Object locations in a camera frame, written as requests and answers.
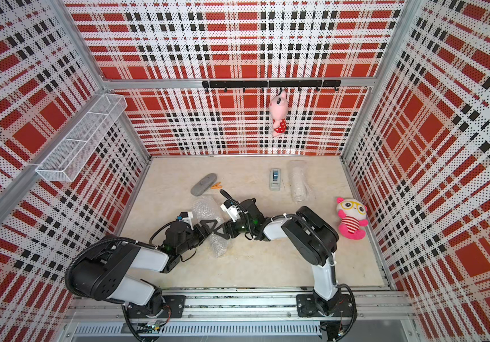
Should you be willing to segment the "grey tape dispenser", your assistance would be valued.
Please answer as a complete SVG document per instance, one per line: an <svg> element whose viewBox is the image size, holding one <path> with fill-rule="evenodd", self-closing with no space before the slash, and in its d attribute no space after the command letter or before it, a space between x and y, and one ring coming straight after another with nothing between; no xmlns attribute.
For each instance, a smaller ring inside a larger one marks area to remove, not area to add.
<svg viewBox="0 0 490 342"><path fill-rule="evenodd" d="M281 170L272 168L269 174L269 188L271 191L280 191L281 188Z"/></svg>

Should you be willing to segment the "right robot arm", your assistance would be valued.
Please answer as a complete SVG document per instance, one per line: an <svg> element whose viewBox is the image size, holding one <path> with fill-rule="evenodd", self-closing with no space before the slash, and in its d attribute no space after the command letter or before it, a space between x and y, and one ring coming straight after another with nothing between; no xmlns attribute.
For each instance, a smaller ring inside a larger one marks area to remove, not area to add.
<svg viewBox="0 0 490 342"><path fill-rule="evenodd" d="M254 198L242 203L228 199L222 210L230 220L216 227L215 235L230 240L244 234L249 239L262 242L289 239L300 256L311 265L313 293L297 297L300 317L357 319L357 304L352 290L336 279L335 252L339 236L324 219L307 206L302 206L295 214L266 217L256 206Z"/></svg>

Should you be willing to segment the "bubble wrap sheet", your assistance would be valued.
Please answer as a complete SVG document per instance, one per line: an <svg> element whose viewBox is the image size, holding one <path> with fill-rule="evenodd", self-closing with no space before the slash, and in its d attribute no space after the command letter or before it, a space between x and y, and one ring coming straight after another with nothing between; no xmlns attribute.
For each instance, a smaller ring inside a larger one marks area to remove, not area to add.
<svg viewBox="0 0 490 342"><path fill-rule="evenodd" d="M305 161L292 160L289 162L288 168L290 194L293 202L309 201L313 193L307 181L307 163Z"/></svg>
<svg viewBox="0 0 490 342"><path fill-rule="evenodd" d="M202 219L216 219L218 226L224 223L224 214L212 196L200 196L196 199L192 206L192 212L199 222ZM216 236L213 233L209 235L209 243L212 252L216 258L222 257L228 252L231 241L222 237Z"/></svg>

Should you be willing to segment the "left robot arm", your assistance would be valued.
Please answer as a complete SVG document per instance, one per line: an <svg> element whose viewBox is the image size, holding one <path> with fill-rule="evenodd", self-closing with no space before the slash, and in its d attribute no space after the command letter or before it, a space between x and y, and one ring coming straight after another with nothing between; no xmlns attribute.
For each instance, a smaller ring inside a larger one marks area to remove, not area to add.
<svg viewBox="0 0 490 342"><path fill-rule="evenodd" d="M159 286L136 279L128 272L131 269L171 272L185 261L186 252L195 252L204 243L217 224L215 219L203 219L193 225L190 218L180 215L152 235L165 233L161 245L108 235L74 258L65 271L65 286L79 297L121 304L128 318L179 318L184 296L163 296Z"/></svg>

